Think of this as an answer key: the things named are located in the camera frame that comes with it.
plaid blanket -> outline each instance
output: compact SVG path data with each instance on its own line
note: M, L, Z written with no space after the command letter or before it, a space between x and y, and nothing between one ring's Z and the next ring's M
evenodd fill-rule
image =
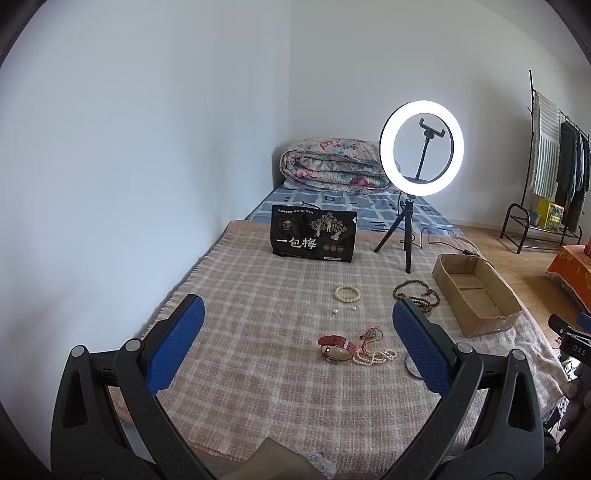
M418 278L441 293L431 270L439 254L453 249L440 244L416 248L413 273L406 275L401 236L393 235L375 254L372 249L380 238L380 233L358 232L353 262L347 264L276 257L268 226L245 221L229 225L158 316L167 318L187 293L200 295L206 305L196 341L170 388L158 394L198 455L243 462L271 437L293 450L321 452L337 465L339 477L350 478L383 472L408 446L439 396L404 368L404 346L392 326L392 289ZM443 240L468 245L458 238ZM361 289L356 311L333 298L342 283ZM413 292L411 286L404 290ZM335 308L339 312L333 317ZM463 339L443 295L427 317L454 341ZM393 361L363 367L353 362L331 365L322 358L320 336L335 333L355 343L376 325L384 339L371 346L395 349L399 355ZM522 349L543 413L561 398L559 383L566 381L565 374L525 308L513 329L470 342L482 353L506 355L512 348ZM454 452L469 438L481 393ZM114 395L114 402L128 418L121 397Z

cardboard box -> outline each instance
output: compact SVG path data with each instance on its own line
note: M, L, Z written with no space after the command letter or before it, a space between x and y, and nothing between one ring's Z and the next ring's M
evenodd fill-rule
M508 330L521 314L513 292L481 258L439 255L433 277L467 337Z

floral quilt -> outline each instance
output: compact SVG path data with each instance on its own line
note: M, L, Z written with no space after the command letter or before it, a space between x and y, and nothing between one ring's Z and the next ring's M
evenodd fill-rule
M306 190L376 193L392 187L379 144L352 138L299 140L281 156L280 170L291 187Z

white bead bracelet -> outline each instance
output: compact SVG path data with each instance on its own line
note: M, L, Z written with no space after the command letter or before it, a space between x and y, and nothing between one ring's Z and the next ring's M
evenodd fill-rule
M346 299L346 298L342 297L340 295L340 291L345 288L349 289L349 290L353 290L357 295L352 299ZM350 285L350 284L339 285L338 287L336 287L334 295L335 295L335 298L342 303L354 303L361 298L361 290L358 289L355 285Z

yellow box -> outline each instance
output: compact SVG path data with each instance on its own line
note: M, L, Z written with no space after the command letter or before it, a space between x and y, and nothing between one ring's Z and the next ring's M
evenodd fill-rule
M538 226L546 230L557 232L564 213L564 207L556 205L547 199L540 199L537 213L540 215Z

